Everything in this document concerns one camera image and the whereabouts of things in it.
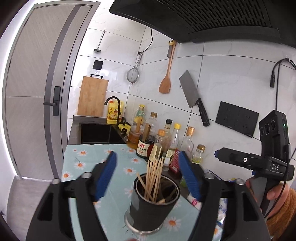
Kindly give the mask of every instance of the door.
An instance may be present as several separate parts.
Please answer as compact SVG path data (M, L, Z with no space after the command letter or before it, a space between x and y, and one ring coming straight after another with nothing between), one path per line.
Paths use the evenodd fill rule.
M61 177L70 79L98 5L36 4L14 43L4 88L4 123L9 151L23 177Z

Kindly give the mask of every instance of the black faucet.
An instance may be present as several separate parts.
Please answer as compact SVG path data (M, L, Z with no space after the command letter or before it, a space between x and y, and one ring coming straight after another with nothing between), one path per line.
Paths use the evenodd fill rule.
M116 96L111 96L106 100L104 105L107 105L108 101L111 100L111 99L117 99L117 101L118 101L118 111L117 111L117 121L116 121L116 125L118 126L120 124L119 123L119 115L121 114L121 112L120 112L120 100Z

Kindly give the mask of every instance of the cleaver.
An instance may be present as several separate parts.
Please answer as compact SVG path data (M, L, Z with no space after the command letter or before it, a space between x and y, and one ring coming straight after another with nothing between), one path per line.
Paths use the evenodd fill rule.
M183 89L185 98L189 105L189 108L197 105L200 111L200 117L204 126L209 126L210 121L205 111L205 107L202 103L202 100L197 92L196 86L188 70L179 78L181 87Z

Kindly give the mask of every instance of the light blue tablecloth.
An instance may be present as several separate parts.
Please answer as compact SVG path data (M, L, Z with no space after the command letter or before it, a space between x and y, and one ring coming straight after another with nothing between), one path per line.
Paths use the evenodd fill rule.
M117 167L107 192L96 204L96 212L109 241L125 241L136 238L140 241L188 240L199 211L182 196L164 221L162 229L153 235L138 236L124 223L124 213L130 207L130 196L136 172L146 172L147 164L139 158L134 149L126 144L119 145L68 145L62 172L62 181L78 178L83 172L91 172L93 167L103 162L110 151L117 153ZM71 198L70 212L72 226L77 241L83 241L77 216L75 199ZM216 229L214 241L220 240L221 230Z

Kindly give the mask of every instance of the range hood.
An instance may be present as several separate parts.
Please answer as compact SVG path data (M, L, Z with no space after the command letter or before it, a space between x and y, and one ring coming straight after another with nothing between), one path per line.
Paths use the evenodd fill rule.
M294 1L115 0L110 12L182 42L256 39L296 47Z

